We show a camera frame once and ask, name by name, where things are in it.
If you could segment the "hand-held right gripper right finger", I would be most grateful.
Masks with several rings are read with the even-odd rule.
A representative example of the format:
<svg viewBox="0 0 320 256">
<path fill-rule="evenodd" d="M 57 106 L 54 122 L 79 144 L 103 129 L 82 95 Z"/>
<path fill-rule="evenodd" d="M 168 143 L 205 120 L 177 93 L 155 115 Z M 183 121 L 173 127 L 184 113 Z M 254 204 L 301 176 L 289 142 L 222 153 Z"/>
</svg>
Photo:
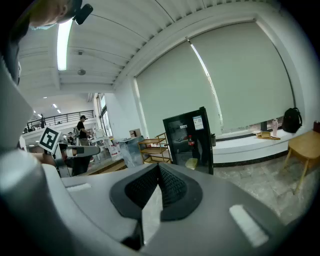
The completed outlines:
<svg viewBox="0 0 320 256">
<path fill-rule="evenodd" d="M 168 164 L 198 182 L 202 200 L 186 218 L 160 223 L 143 247 L 146 256 L 267 256 L 285 225 L 277 214 L 232 182 Z"/>
</svg>

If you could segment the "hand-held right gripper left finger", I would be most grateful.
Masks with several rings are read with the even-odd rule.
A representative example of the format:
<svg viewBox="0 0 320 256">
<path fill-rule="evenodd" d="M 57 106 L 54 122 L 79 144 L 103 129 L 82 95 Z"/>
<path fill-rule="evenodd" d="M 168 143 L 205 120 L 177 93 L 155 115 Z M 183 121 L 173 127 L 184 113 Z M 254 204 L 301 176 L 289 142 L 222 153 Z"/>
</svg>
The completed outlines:
<svg viewBox="0 0 320 256">
<path fill-rule="evenodd" d="M 51 165 L 42 167 L 51 214 L 46 222 L 49 251 L 160 251 L 158 232 L 144 243 L 142 210 L 125 192 L 134 182 L 156 183 L 156 164 L 69 178 L 60 178 Z"/>
</svg>

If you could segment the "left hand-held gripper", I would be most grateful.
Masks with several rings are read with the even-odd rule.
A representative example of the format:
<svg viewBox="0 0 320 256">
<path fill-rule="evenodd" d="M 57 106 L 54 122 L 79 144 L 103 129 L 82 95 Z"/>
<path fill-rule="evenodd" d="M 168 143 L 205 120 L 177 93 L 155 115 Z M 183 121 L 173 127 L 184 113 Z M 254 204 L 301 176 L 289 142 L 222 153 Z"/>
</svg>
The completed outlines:
<svg viewBox="0 0 320 256">
<path fill-rule="evenodd" d="M 74 157 L 91 157 L 98 155 L 101 149 L 98 146 L 74 146 L 61 139 L 62 133 L 46 127 L 40 137 L 38 145 L 44 149 L 44 153 L 52 155 L 56 163 L 56 170 L 60 176 L 73 174 Z"/>
</svg>

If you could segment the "black glass-door cabinet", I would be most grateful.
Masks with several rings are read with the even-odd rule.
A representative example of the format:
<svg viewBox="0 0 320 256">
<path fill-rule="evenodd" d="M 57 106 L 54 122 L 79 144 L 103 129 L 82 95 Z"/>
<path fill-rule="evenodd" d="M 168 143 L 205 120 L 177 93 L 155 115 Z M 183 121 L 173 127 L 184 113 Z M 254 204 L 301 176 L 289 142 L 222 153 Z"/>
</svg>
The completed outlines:
<svg viewBox="0 0 320 256">
<path fill-rule="evenodd" d="M 214 174 L 212 138 L 205 107 L 165 118 L 163 125 L 173 164 L 186 167 L 188 159 L 197 158 L 194 171 Z M 195 141 L 194 148 L 188 145 L 189 135 Z"/>
</svg>

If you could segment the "person's left forearm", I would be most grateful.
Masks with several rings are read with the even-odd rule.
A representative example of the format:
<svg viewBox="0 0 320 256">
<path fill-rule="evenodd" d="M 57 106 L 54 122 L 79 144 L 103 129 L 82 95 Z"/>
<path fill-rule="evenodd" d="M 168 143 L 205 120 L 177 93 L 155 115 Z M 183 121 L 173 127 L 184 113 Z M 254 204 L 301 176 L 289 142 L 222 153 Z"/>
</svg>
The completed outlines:
<svg viewBox="0 0 320 256">
<path fill-rule="evenodd" d="M 41 164 L 47 164 L 56 167 L 54 157 L 46 153 L 31 153 Z"/>
</svg>

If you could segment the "black metal railing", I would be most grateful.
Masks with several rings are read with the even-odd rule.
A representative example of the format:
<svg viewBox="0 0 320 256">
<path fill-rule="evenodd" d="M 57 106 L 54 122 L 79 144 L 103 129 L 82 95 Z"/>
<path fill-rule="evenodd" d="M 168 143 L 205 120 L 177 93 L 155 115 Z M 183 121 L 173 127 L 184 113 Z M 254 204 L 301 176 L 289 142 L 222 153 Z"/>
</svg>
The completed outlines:
<svg viewBox="0 0 320 256">
<path fill-rule="evenodd" d="M 94 110 L 58 114 L 49 117 L 39 117 L 38 119 L 29 121 L 25 126 L 25 129 L 32 129 L 34 131 L 40 129 L 42 127 L 42 124 L 47 126 L 55 126 L 60 124 L 71 123 L 74 121 L 79 121 L 81 116 L 85 116 L 87 119 L 92 119 L 96 117 Z"/>
</svg>

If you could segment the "plastic-wrapped grey cabinet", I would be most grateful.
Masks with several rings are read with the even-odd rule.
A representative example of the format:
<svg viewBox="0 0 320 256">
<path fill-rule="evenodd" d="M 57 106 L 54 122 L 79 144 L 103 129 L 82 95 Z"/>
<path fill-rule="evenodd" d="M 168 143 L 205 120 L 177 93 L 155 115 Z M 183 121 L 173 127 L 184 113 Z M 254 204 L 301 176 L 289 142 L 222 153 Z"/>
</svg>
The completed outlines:
<svg viewBox="0 0 320 256">
<path fill-rule="evenodd" d="M 139 142 L 142 142 L 143 140 L 143 136 L 138 136 L 134 138 L 123 139 L 118 142 L 120 153 L 127 168 L 134 168 L 143 164 L 139 148 Z"/>
</svg>

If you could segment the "wooden shelf rack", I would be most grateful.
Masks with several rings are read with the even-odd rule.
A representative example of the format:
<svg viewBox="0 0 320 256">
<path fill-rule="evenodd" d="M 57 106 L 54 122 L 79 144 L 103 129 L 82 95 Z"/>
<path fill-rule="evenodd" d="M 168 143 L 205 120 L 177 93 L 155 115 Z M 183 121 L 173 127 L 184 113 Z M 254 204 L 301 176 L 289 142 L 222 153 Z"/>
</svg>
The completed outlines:
<svg viewBox="0 0 320 256">
<path fill-rule="evenodd" d="M 147 138 L 138 143 L 139 152 L 144 164 L 171 164 L 172 158 L 166 133 L 154 138 Z"/>
</svg>

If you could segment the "white window ledge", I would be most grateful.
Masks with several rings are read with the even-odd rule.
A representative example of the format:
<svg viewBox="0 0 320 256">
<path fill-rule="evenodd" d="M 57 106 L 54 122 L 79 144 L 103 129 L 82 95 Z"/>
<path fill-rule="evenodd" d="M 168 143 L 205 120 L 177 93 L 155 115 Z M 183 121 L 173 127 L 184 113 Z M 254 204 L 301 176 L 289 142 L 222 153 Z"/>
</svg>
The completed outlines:
<svg viewBox="0 0 320 256">
<path fill-rule="evenodd" d="M 311 131 L 301 127 L 296 133 L 278 131 L 279 140 L 259 139 L 256 136 L 218 141 L 212 148 L 215 164 L 235 163 L 255 160 L 282 153 L 288 149 L 289 140 Z"/>
</svg>

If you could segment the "wooden dustpan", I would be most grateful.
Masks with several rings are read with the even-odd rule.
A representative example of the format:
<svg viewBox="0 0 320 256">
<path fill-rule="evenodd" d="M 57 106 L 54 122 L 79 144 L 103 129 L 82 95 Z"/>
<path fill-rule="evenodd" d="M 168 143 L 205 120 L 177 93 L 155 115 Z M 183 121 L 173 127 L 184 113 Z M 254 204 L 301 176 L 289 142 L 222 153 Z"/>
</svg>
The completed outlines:
<svg viewBox="0 0 320 256">
<path fill-rule="evenodd" d="M 271 136 L 269 131 L 261 131 L 256 134 L 257 139 L 264 139 L 264 140 L 280 140 L 279 137 Z"/>
</svg>

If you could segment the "grey roller blind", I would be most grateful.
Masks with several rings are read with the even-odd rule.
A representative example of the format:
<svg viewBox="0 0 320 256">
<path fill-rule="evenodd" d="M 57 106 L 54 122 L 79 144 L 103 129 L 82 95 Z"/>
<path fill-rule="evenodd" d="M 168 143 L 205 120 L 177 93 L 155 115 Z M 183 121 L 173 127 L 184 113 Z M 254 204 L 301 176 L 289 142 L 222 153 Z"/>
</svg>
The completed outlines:
<svg viewBox="0 0 320 256">
<path fill-rule="evenodd" d="M 163 120 L 205 107 L 210 132 L 221 134 L 215 97 L 189 42 L 158 58 L 136 77 L 146 129 L 150 137 L 165 131 Z"/>
<path fill-rule="evenodd" d="M 210 75 L 225 130 L 279 118 L 294 107 L 283 61 L 255 22 L 223 26 L 190 41 Z"/>
</svg>

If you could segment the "long ceiling light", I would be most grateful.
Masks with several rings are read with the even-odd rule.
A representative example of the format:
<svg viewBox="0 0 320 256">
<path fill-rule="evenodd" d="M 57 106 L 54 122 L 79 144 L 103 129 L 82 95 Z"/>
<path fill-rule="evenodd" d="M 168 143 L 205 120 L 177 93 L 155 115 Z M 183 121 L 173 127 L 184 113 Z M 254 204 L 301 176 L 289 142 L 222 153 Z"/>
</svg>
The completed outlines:
<svg viewBox="0 0 320 256">
<path fill-rule="evenodd" d="M 70 19 L 58 26 L 56 57 L 59 71 L 67 70 L 67 49 L 72 23 L 73 20 Z"/>
</svg>

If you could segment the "wooden stool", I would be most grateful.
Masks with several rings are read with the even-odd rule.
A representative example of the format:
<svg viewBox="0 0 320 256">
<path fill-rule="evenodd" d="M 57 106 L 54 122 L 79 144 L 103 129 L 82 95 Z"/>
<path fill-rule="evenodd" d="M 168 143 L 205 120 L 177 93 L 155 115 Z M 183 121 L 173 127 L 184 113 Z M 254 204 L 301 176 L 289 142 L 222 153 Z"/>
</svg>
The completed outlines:
<svg viewBox="0 0 320 256">
<path fill-rule="evenodd" d="M 288 154 L 285 158 L 283 170 L 286 169 L 291 156 L 304 162 L 302 174 L 297 183 L 294 195 L 299 192 L 307 170 L 320 163 L 320 133 L 311 130 L 288 141 Z"/>
</svg>

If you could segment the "black backpack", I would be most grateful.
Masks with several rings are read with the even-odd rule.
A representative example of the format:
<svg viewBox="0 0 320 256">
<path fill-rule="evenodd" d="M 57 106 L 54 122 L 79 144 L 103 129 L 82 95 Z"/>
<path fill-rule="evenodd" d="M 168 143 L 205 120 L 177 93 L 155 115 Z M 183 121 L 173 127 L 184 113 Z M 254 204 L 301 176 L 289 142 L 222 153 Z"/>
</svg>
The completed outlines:
<svg viewBox="0 0 320 256">
<path fill-rule="evenodd" d="M 285 132 L 295 134 L 302 126 L 302 117 L 297 107 L 285 111 L 282 120 L 282 129 Z"/>
</svg>

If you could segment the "black printed t-shirt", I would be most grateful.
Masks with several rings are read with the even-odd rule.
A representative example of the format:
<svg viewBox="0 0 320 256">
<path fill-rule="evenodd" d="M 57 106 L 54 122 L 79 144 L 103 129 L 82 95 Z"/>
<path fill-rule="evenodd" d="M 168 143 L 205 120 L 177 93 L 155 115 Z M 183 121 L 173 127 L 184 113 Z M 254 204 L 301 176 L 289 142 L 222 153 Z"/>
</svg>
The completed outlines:
<svg viewBox="0 0 320 256">
<path fill-rule="evenodd" d="M 19 59 L 20 41 L 27 34 L 29 21 L 20 23 L 15 28 L 3 29 L 0 39 L 0 53 L 13 81 L 19 84 Z"/>
</svg>

